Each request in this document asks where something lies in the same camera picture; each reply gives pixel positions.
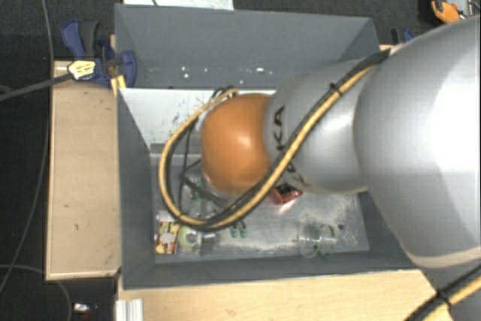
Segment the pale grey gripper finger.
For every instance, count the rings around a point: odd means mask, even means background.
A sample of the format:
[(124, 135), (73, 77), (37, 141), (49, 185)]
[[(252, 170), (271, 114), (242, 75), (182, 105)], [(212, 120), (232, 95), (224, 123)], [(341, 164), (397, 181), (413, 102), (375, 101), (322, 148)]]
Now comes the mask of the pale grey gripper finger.
[(213, 232), (205, 232), (202, 235), (202, 242), (201, 242), (201, 255), (202, 256), (209, 256), (213, 254), (213, 251), (216, 246), (216, 233)]

